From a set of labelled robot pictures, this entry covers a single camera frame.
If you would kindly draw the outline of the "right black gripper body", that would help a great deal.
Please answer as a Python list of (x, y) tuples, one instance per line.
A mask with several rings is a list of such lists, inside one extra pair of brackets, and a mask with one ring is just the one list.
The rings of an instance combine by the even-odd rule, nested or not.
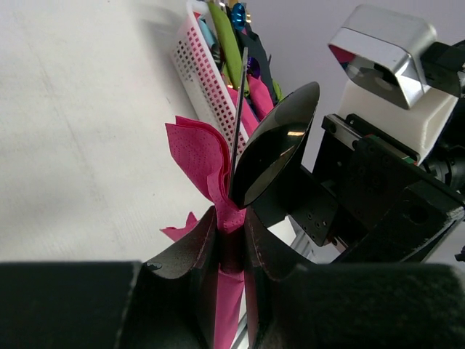
[(464, 220), (464, 198), (414, 155), (364, 130), (358, 117), (323, 119), (315, 168), (302, 166), (310, 132), (252, 204), (266, 226), (290, 217), (342, 262), (420, 262)]

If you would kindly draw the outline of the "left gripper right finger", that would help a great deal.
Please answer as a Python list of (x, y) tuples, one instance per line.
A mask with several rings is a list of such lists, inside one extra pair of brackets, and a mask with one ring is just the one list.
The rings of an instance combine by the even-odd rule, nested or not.
[(462, 348), (464, 274), (425, 263), (315, 264), (247, 211), (251, 348)]

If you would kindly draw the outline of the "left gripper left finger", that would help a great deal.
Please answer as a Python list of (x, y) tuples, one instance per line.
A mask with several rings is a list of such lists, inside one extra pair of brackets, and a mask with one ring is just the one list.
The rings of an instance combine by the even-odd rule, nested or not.
[(2, 263), (1, 346), (212, 348), (216, 222), (146, 262)]

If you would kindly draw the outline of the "black spoon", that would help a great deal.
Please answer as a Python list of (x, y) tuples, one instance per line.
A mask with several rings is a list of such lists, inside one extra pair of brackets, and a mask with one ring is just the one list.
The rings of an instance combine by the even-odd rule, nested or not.
[(316, 81), (281, 100), (259, 123), (240, 155), (230, 198), (243, 209), (256, 201), (284, 170), (304, 142), (320, 99)]

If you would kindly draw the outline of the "magenta paper napkin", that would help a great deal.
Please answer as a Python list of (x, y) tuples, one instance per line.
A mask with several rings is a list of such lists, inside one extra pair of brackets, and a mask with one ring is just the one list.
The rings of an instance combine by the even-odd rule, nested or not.
[(243, 224), (246, 211), (228, 197), (230, 154), (212, 125), (177, 116), (165, 124), (171, 157), (216, 210), (219, 275), (214, 347), (230, 348), (238, 330), (244, 288)]

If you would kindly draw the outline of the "silver table knife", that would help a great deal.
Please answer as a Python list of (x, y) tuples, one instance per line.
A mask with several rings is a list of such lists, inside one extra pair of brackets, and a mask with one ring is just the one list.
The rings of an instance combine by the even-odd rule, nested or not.
[(243, 109), (243, 96), (244, 96), (244, 87), (245, 87), (246, 73), (247, 73), (247, 63), (248, 63), (248, 47), (245, 47), (243, 49), (242, 66), (241, 66), (241, 73), (240, 73), (240, 84), (238, 88), (238, 98), (237, 98), (237, 103), (236, 103), (236, 108), (235, 108), (235, 128), (234, 128), (234, 135), (233, 135), (232, 153), (230, 157), (230, 160), (231, 160), (230, 179), (229, 179), (229, 188), (228, 188), (229, 198), (233, 197), (233, 178), (234, 178), (237, 155), (238, 155), (241, 114), (242, 114), (242, 109)]

